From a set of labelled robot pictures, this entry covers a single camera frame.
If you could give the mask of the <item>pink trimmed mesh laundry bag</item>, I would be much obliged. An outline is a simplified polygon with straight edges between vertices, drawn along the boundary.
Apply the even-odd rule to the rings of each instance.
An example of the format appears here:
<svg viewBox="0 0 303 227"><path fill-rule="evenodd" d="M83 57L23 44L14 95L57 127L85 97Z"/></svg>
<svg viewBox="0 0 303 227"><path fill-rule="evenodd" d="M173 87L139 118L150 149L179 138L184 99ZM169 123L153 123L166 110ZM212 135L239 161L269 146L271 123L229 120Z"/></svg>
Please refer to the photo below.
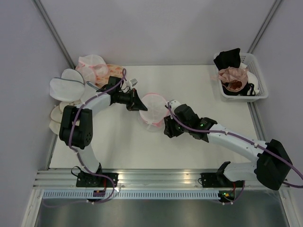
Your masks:
<svg viewBox="0 0 303 227"><path fill-rule="evenodd" d="M168 115L166 99L157 93L147 93L142 98L148 111L139 111L138 121L147 131L156 132L164 127L164 118Z"/></svg>

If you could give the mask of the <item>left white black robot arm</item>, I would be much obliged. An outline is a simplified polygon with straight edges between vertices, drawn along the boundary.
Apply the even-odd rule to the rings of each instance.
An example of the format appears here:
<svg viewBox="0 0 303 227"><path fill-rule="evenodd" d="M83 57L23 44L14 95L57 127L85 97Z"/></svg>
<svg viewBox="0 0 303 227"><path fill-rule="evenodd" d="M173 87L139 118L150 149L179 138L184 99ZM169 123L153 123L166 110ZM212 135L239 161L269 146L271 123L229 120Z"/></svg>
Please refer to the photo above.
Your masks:
<svg viewBox="0 0 303 227"><path fill-rule="evenodd" d="M93 116L112 104L126 106L128 111L147 111L135 88L122 91L122 78L110 76L106 85L80 106L65 106L59 131L59 139L75 153L80 169L88 173L87 182L92 187L103 183L102 167L95 157L91 141L93 139Z"/></svg>

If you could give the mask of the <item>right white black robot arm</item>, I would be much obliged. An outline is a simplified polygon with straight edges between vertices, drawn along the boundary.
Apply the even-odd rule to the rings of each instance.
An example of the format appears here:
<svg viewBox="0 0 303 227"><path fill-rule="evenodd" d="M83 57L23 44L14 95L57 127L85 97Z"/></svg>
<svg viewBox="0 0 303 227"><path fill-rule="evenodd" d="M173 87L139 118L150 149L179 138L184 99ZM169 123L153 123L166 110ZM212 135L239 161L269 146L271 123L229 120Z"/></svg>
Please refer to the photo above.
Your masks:
<svg viewBox="0 0 303 227"><path fill-rule="evenodd" d="M187 133L196 140L222 146L248 160L247 163L226 161L221 164L213 174L220 187L242 187L244 181L258 181L277 191L284 184L292 162L280 141L248 139L213 119L200 118L190 106L176 100L167 102L165 107L169 115L164 118L164 134L169 138Z"/></svg>

